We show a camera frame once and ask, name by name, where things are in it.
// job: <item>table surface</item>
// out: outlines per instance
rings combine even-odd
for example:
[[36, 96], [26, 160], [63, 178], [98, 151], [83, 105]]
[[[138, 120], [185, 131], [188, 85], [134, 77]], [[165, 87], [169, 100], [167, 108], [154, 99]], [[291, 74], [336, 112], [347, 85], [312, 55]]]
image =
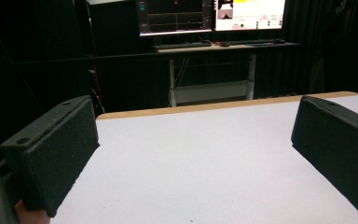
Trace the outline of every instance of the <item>table surface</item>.
[[[286, 100], [102, 116], [101, 146], [51, 224], [358, 223], [292, 147], [298, 98]], [[358, 113], [356, 94], [328, 100]]]

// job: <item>keyboard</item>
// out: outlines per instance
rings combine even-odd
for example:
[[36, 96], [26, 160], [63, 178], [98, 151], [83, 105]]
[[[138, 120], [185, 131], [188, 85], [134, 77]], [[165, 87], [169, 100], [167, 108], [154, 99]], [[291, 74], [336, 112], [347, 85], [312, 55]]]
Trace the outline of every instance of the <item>keyboard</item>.
[[200, 47], [210, 47], [211, 43], [185, 43], [185, 44], [171, 44], [171, 45], [156, 45], [153, 46], [155, 50], [161, 49], [187, 49], [187, 48], [200, 48]]
[[230, 45], [252, 45], [252, 44], [272, 44], [275, 39], [256, 39], [256, 40], [233, 40], [227, 41]]

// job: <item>computer monitor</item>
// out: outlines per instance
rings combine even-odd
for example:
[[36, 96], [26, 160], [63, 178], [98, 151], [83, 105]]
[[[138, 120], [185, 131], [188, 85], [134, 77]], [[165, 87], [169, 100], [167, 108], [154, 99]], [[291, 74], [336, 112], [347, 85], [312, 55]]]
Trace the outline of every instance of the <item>computer monitor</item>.
[[214, 0], [214, 30], [282, 29], [285, 0]]
[[211, 32], [212, 0], [135, 0], [139, 36]]

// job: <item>table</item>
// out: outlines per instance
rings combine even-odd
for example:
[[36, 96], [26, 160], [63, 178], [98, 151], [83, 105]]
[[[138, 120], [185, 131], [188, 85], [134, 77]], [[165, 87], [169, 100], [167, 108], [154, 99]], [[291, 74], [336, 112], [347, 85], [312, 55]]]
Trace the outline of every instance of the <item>table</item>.
[[[294, 43], [285, 44], [255, 44], [255, 45], [234, 45], [229, 47], [219, 47], [212, 45], [210, 47], [187, 48], [187, 49], [161, 49], [160, 54], [167, 53], [189, 53], [189, 52], [205, 52], [205, 51], [220, 51], [228, 52], [232, 50], [247, 50], [258, 48], [277, 48], [277, 47], [292, 47], [298, 46]], [[249, 55], [249, 69], [247, 78], [245, 80], [203, 84], [197, 86], [175, 86], [175, 64], [174, 59], [169, 59], [170, 66], [170, 105], [176, 106], [177, 103], [188, 103], [197, 101], [206, 101], [212, 99], [223, 99], [237, 96], [246, 96], [246, 100], [253, 100], [255, 90], [255, 59], [256, 53], [252, 52]]]
[[[356, 93], [319, 96], [358, 113]], [[358, 223], [292, 148], [298, 97], [283, 98], [101, 115], [101, 146], [51, 224]]]

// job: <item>hole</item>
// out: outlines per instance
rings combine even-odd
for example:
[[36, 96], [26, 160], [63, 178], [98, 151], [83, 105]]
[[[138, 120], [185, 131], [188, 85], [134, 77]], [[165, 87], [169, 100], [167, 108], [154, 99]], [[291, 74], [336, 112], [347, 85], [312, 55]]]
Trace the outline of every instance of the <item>hole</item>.
[[17, 141], [17, 144], [24, 144], [26, 142], [28, 142], [30, 140], [30, 138], [22, 138], [19, 141]]

